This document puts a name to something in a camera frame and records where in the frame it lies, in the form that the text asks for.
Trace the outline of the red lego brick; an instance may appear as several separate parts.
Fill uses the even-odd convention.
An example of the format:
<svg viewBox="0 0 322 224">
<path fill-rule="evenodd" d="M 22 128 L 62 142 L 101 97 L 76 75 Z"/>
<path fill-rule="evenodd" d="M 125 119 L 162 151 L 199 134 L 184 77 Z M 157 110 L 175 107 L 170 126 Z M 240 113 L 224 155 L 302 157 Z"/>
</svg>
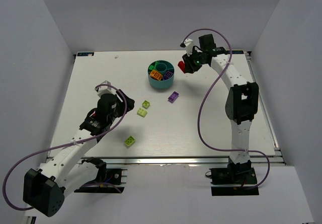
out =
<svg viewBox="0 0 322 224">
<path fill-rule="evenodd" d="M 178 62 L 178 67 L 183 73 L 186 73 L 186 65 L 183 61 Z"/>
</svg>

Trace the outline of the purple butterfly curved lego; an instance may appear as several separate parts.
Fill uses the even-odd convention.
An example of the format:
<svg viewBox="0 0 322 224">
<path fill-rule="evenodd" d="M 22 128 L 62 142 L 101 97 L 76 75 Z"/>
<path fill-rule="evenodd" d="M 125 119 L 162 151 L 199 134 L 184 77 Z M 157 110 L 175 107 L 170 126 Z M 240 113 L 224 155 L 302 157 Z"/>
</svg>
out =
<svg viewBox="0 0 322 224">
<path fill-rule="evenodd" d="M 164 75 L 163 75 L 163 80 L 167 81 L 173 77 L 174 73 L 170 70 L 168 70 Z"/>
</svg>

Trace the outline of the yellow butterfly curved lego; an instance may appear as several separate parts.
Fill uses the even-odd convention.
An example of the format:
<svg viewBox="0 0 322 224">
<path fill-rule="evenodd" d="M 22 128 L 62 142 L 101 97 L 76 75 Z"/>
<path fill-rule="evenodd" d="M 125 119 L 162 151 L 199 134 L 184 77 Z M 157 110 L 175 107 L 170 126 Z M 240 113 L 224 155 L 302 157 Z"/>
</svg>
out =
<svg viewBox="0 0 322 224">
<path fill-rule="evenodd" d="M 156 71 L 156 70 L 152 70 L 149 73 L 149 76 L 157 81 L 162 81 L 163 80 L 163 76 L 160 72 Z"/>
</svg>

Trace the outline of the dark green curved lego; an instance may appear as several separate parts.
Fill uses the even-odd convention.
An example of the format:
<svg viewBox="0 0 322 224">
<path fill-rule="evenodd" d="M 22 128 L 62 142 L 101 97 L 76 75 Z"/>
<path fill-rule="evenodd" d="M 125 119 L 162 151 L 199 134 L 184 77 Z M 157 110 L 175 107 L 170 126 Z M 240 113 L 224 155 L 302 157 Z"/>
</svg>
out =
<svg viewBox="0 0 322 224">
<path fill-rule="evenodd" d="M 158 61 L 155 61 L 153 63 L 151 63 L 147 69 L 148 71 L 148 74 L 150 74 L 153 70 L 155 70 L 155 66 L 158 64 L 159 62 Z"/>
</svg>

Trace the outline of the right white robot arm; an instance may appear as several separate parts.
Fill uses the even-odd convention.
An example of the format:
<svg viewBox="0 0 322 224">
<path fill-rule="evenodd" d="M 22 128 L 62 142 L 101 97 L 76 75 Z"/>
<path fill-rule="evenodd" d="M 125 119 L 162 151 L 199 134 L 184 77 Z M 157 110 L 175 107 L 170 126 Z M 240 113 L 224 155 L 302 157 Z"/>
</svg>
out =
<svg viewBox="0 0 322 224">
<path fill-rule="evenodd" d="M 195 73 L 203 65 L 218 73 L 228 89 L 225 113 L 231 123 L 231 148 L 224 176 L 236 182 L 251 171 L 250 127 L 258 112 L 259 86 L 247 81 L 232 63 L 232 50 L 217 47 L 212 34 L 199 37 L 199 46 L 186 37 L 180 45 L 186 50 L 178 64 L 183 73 Z"/>
</svg>

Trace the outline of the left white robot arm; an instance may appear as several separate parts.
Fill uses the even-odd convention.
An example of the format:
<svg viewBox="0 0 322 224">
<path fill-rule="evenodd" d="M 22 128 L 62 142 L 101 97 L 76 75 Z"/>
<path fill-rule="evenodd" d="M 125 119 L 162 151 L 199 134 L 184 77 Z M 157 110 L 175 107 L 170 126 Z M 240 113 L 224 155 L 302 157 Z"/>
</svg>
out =
<svg viewBox="0 0 322 224">
<path fill-rule="evenodd" d="M 79 126 L 72 144 L 64 147 L 38 170 L 30 169 L 24 176 L 23 201 L 47 217 L 55 215 L 66 197 L 84 184 L 100 184 L 107 177 L 106 163 L 84 155 L 110 130 L 114 120 L 134 108 L 135 101 L 121 90 L 109 89 L 99 95 L 92 109 Z"/>
</svg>

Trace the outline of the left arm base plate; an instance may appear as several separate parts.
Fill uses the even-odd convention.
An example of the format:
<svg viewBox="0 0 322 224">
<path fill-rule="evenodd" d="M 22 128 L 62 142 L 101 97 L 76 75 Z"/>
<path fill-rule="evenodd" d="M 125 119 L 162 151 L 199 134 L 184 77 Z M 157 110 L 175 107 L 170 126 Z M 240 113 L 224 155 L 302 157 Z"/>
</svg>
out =
<svg viewBox="0 0 322 224">
<path fill-rule="evenodd" d="M 107 167 L 103 180 L 89 181 L 74 193 L 121 194 L 125 189 L 127 174 L 126 168 Z"/>
</svg>

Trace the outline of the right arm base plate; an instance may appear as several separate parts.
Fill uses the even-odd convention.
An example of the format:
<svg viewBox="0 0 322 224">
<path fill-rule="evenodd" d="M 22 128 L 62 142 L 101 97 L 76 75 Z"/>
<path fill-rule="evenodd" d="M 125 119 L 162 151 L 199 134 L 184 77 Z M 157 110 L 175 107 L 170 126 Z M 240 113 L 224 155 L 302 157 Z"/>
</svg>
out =
<svg viewBox="0 0 322 224">
<path fill-rule="evenodd" d="M 232 174 L 227 168 L 209 169 L 209 175 L 205 176 L 211 180 L 212 196 L 258 196 L 259 190 L 257 185 L 257 177 L 254 168 L 247 174 L 242 174 L 236 180 L 232 178 Z"/>
</svg>

